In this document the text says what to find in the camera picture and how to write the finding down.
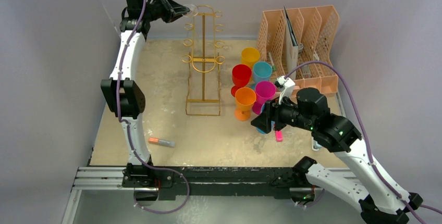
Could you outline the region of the teal wine glass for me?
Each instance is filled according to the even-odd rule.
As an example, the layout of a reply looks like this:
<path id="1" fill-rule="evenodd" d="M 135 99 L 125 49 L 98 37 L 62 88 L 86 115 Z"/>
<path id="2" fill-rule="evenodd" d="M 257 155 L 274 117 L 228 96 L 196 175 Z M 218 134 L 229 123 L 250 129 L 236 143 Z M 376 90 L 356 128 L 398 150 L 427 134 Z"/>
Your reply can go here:
<path id="1" fill-rule="evenodd" d="M 271 115 L 269 103 L 261 106 L 260 113 L 252 120 L 252 123 L 259 133 L 268 134 L 274 131 L 275 122 Z"/>

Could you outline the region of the orange wine glass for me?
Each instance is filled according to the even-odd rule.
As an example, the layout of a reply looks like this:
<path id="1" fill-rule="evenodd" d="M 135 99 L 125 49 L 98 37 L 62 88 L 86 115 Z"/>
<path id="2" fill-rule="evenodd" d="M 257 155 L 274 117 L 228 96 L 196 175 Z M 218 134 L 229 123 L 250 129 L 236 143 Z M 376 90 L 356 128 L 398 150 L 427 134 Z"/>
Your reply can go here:
<path id="1" fill-rule="evenodd" d="M 251 116 L 251 109 L 256 102 L 256 93 L 251 88 L 242 87 L 235 93 L 236 109 L 235 118 L 239 121 L 246 121 Z"/>

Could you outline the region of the magenta wine glass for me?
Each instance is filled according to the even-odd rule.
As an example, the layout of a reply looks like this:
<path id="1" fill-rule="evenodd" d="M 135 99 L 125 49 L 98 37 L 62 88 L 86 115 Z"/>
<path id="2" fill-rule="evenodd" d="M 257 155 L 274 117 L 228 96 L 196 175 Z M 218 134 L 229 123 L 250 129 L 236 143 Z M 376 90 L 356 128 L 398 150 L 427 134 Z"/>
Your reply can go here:
<path id="1" fill-rule="evenodd" d="M 252 111 L 259 115 L 262 106 L 267 100 L 272 100 L 276 93 L 276 87 L 270 81 L 261 81 L 255 86 L 256 101 L 252 106 Z"/>

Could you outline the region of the clear wine glass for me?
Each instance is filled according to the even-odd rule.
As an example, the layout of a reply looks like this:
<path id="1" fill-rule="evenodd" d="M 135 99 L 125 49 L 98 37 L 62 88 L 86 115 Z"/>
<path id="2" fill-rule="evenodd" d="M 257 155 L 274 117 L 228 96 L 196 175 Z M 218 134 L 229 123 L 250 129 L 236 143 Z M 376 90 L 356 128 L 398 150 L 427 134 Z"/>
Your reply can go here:
<path id="1" fill-rule="evenodd" d="M 198 8 L 194 4 L 185 4 L 190 11 L 184 15 L 187 18 L 187 22 L 184 28 L 187 31 L 187 36 L 184 40 L 184 45 L 188 45 L 190 50 L 193 50 L 194 55 L 199 56 L 202 50 L 202 42 L 200 33 L 202 30 L 201 26 L 201 16 L 198 16 Z"/>

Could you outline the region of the light blue wine glass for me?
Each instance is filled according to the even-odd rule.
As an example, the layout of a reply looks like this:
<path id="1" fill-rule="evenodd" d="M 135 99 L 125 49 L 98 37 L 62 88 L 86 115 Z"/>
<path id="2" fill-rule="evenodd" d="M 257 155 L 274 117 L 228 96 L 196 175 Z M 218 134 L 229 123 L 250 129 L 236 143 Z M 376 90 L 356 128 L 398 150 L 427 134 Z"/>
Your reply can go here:
<path id="1" fill-rule="evenodd" d="M 273 73 L 272 66 L 264 61 L 256 62 L 252 66 L 251 71 L 253 83 L 250 88 L 253 90 L 255 90 L 259 82 L 268 81 Z"/>

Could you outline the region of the red wine glass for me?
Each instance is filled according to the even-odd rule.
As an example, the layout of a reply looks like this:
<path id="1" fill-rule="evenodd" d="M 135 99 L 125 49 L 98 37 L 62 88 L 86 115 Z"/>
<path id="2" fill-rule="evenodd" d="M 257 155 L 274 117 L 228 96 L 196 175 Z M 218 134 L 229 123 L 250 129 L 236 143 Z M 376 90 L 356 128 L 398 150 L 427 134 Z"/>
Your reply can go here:
<path id="1" fill-rule="evenodd" d="M 238 64 L 232 69 L 232 81 L 234 86 L 231 88 L 230 92 L 233 97 L 238 89 L 245 87 L 252 76 L 252 70 L 249 66 L 245 64 Z"/>

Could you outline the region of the yellow wine glass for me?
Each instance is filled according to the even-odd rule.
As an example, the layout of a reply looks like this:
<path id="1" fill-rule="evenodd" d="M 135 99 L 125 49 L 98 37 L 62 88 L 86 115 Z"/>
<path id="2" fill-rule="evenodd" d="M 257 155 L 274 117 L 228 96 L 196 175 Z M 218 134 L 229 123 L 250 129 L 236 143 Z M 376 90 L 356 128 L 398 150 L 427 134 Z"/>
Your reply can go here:
<path id="1" fill-rule="evenodd" d="M 247 47 L 241 52 L 241 63 L 248 66 L 250 69 L 253 69 L 253 66 L 256 62 L 260 60 L 260 52 L 253 48 Z"/>

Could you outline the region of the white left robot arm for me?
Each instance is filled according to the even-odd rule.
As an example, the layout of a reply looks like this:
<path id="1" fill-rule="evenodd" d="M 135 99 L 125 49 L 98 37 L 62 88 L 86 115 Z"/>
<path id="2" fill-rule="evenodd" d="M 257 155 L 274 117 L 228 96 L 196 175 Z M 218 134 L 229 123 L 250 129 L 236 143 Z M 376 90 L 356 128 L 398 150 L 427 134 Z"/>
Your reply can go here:
<path id="1" fill-rule="evenodd" d="M 110 111 L 125 132 L 129 159 L 123 185 L 139 183 L 149 187 L 158 176 L 144 138 L 142 114 L 146 99 L 136 83 L 137 65 L 151 22 L 161 19 L 171 23 L 190 14 L 192 9 L 173 0 L 126 0 L 126 3 L 120 23 L 117 61 L 109 78 L 103 79 L 100 87 Z"/>

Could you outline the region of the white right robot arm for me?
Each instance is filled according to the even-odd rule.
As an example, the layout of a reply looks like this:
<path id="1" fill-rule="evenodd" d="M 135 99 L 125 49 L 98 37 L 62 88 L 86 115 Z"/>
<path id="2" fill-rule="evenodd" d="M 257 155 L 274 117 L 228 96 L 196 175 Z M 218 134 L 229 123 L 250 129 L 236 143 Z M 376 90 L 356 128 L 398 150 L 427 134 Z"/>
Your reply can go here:
<path id="1" fill-rule="evenodd" d="M 265 102 L 251 125 L 264 133 L 286 126 L 310 131 L 314 140 L 347 165 L 358 183 L 333 175 L 307 156 L 294 165 L 294 182 L 300 186 L 310 183 L 334 194 L 354 207 L 366 223 L 407 223 L 408 213 L 414 213 L 423 202 L 377 163 L 354 124 L 331 113 L 318 89 L 301 89 L 295 102 L 286 97 Z"/>

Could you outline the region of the pink highlighter marker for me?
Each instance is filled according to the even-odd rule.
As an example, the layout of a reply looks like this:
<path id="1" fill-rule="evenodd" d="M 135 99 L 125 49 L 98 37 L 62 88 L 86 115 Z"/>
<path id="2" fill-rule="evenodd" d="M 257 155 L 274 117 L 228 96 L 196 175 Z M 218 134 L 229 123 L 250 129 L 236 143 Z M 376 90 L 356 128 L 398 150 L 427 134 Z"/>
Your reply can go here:
<path id="1" fill-rule="evenodd" d="M 284 140 L 283 134 L 281 131 L 275 131 L 275 139 L 277 142 L 282 142 Z"/>

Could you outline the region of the light blue white eraser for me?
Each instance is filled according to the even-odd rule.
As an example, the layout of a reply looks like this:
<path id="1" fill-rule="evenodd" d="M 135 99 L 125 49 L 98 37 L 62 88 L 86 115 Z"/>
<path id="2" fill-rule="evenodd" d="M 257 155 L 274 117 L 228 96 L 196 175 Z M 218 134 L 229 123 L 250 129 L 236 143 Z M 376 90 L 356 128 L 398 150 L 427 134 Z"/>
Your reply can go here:
<path id="1" fill-rule="evenodd" d="M 316 140 L 314 140 L 313 138 L 311 140 L 311 144 L 312 144 L 312 150 L 313 151 L 319 151 L 322 148 L 322 146 Z"/>

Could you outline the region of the white folder in organizer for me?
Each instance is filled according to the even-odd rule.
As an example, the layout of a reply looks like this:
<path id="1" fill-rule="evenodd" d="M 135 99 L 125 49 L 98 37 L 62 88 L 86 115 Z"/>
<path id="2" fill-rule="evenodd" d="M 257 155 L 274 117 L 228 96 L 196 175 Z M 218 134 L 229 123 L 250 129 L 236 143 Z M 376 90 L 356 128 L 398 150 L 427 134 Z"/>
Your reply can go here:
<path id="1" fill-rule="evenodd" d="M 284 7 L 284 14 L 286 19 L 286 64 L 287 74 L 298 65 L 298 41 L 291 24 L 289 13 Z"/>

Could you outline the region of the peach plastic file organizer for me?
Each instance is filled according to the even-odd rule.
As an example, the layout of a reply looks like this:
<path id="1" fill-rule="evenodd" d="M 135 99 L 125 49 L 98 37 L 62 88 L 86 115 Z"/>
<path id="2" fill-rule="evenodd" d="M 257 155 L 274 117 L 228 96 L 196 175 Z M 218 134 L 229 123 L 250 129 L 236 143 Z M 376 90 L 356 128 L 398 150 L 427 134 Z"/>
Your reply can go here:
<path id="1" fill-rule="evenodd" d="M 297 43 L 303 49 L 297 64 L 318 60 L 330 64 L 330 50 L 339 25 L 339 14 L 333 5 L 267 10 L 262 12 L 257 40 L 261 61 L 275 66 L 271 81 L 286 75 L 296 66 L 288 55 L 288 28 L 291 23 Z M 338 76 L 322 64 L 309 64 L 291 75 L 296 87 L 316 88 L 325 95 L 338 92 Z"/>

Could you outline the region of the orange grey marker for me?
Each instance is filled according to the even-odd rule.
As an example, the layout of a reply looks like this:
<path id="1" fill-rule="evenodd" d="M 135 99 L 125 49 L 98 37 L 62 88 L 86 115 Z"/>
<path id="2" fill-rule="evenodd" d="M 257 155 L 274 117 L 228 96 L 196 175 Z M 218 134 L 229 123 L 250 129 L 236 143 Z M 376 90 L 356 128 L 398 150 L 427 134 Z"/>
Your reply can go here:
<path id="1" fill-rule="evenodd" d="M 165 146 L 165 147 L 175 147 L 176 143 L 174 141 L 164 140 L 164 139 L 158 139 L 158 138 L 149 138 L 148 142 L 150 144 Z"/>

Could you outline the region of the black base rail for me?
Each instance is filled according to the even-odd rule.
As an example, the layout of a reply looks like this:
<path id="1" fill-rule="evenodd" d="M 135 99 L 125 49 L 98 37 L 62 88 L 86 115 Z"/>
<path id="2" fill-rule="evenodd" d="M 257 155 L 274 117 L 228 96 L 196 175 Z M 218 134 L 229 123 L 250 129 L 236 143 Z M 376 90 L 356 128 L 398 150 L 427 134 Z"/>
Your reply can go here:
<path id="1" fill-rule="evenodd" d="M 178 195 L 269 196 L 278 200 L 310 199 L 312 185 L 291 167 L 156 167 L 128 164 L 122 187 L 159 194 L 159 200 Z"/>

